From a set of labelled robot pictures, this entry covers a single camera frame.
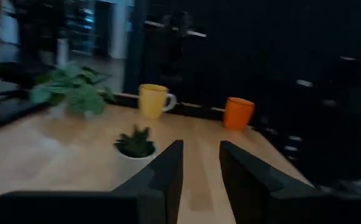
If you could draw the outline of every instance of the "floor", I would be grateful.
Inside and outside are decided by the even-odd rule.
[[[114,58],[99,58],[89,55],[73,54],[70,56],[71,61],[76,61],[80,65],[88,66],[97,72],[110,75],[111,77],[97,86],[108,86],[115,93],[123,91],[124,66],[125,60]]]
[[[15,62],[18,48],[12,44],[0,44],[0,62]],[[52,64],[52,55],[48,52],[41,52],[40,56],[42,60],[47,64]],[[75,61],[81,66],[88,66],[97,72],[110,75],[111,77],[106,79],[98,86],[107,85],[113,90],[113,92],[119,93],[123,91],[124,82],[124,65],[125,60],[114,58],[101,58],[91,55],[71,54],[70,61]],[[6,88],[7,83],[0,84]]]

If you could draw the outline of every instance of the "yellow mug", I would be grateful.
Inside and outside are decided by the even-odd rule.
[[[176,97],[168,93],[168,88],[154,84],[142,84],[139,86],[139,109],[148,118],[156,119],[162,112],[173,109],[176,105]]]

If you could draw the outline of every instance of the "plant pot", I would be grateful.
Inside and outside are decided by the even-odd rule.
[[[55,119],[65,119],[65,115],[67,114],[66,112],[67,112],[67,102],[62,102],[59,105],[52,106],[51,108],[49,108],[50,116]],[[83,113],[83,118],[85,120],[91,120],[95,116],[96,115],[91,111],[86,111]]]
[[[130,179],[133,175],[138,173],[141,169],[146,167],[154,158],[157,157],[157,146],[154,144],[154,152],[147,157],[133,158],[122,154],[117,148],[116,151],[116,162],[115,172],[117,174],[116,179],[122,184],[123,182]]]

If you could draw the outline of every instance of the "succulent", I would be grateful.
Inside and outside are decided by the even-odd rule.
[[[105,87],[101,94],[94,86],[98,73],[89,67],[79,67],[73,63],[57,68],[39,77],[39,84],[30,91],[33,103],[48,101],[57,105],[67,100],[68,108],[75,113],[91,111],[102,114],[105,98],[114,101],[112,91]]]
[[[154,153],[155,148],[152,141],[148,141],[150,129],[146,127],[140,131],[135,125],[132,136],[121,134],[114,146],[120,151],[120,153],[133,157],[142,158],[150,156]]]

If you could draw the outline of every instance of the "desk surface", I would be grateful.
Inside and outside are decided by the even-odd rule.
[[[42,111],[0,129],[0,194],[18,189],[113,190],[112,144],[133,124],[151,127],[160,151],[184,140],[184,186],[178,223],[234,223],[220,171],[219,142],[229,140],[279,170],[308,181],[259,133],[227,131],[222,123],[164,114],[149,120],[139,111],[107,106],[92,120]]]

